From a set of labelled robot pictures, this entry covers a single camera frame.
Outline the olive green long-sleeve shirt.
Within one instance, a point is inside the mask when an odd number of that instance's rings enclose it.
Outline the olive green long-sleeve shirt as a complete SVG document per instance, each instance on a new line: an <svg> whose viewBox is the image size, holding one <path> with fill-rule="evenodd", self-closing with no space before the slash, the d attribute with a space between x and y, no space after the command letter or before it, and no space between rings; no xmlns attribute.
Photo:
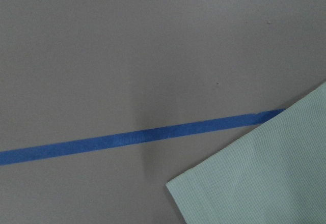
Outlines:
<svg viewBox="0 0 326 224"><path fill-rule="evenodd" d="M325 223L325 85L166 186L187 223Z"/></svg>

